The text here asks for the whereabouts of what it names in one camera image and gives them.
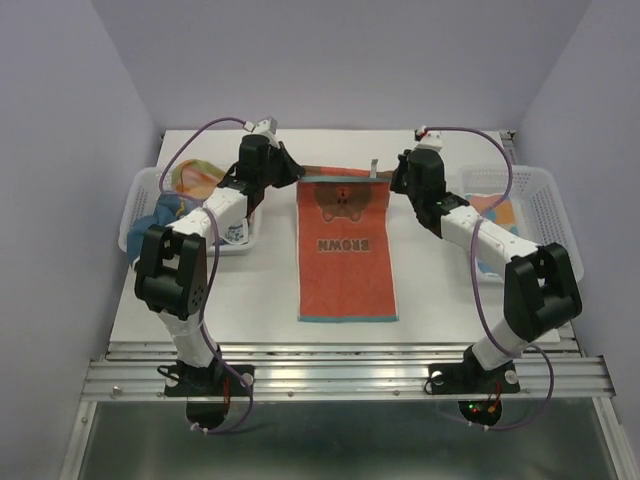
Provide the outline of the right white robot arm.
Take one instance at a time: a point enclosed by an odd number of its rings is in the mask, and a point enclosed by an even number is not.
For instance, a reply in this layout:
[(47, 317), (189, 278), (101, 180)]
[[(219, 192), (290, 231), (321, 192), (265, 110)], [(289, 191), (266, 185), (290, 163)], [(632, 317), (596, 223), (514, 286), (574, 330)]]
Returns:
[(518, 385), (506, 377), (514, 360), (582, 311), (568, 251), (557, 242), (540, 245), (523, 239), (448, 191), (444, 162), (434, 150), (399, 154), (390, 189), (409, 199), (420, 225), (464, 249), (472, 262), (487, 264), (504, 284), (502, 319), (465, 350), (460, 362), (430, 366), (426, 392), (475, 395), (496, 386), (517, 392)]

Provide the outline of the orange brown bear towel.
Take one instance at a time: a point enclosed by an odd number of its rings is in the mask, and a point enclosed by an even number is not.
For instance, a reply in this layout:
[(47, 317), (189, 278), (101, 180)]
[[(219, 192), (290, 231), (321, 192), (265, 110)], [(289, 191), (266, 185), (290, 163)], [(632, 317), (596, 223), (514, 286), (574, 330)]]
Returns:
[(307, 166), (296, 186), (298, 319), (399, 320), (387, 232), (390, 175)]

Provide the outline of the blue polka dot towel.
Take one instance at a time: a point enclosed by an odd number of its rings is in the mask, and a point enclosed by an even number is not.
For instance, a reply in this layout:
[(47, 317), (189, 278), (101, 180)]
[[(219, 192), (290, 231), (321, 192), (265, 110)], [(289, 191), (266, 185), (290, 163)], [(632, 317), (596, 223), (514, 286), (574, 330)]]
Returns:
[[(479, 212), (484, 211), (488, 206), (492, 205), (501, 197), (500, 194), (480, 194), (480, 193), (466, 193), (464, 198)], [(513, 204), (510, 200), (505, 200), (495, 209), (491, 209), (487, 212), (486, 219), (500, 226), (501, 228), (509, 231), (510, 233), (518, 236), (519, 229), (516, 221), (515, 211)], [(493, 268), (484, 262), (480, 256), (476, 256), (476, 270), (477, 278), (483, 282), (500, 282), (501, 277), (496, 273)]]

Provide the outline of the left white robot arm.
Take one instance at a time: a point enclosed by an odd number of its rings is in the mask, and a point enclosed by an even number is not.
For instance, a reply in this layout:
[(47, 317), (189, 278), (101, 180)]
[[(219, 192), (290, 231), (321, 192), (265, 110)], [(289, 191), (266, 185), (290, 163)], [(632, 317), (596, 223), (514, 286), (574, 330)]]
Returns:
[(249, 218), (268, 188), (283, 188), (305, 173), (271, 132), (249, 133), (237, 161), (209, 197), (186, 216), (144, 233), (135, 262), (134, 293), (158, 315), (177, 351), (174, 364), (159, 367), (168, 396), (210, 396), (231, 373), (204, 321), (219, 263), (222, 234)]

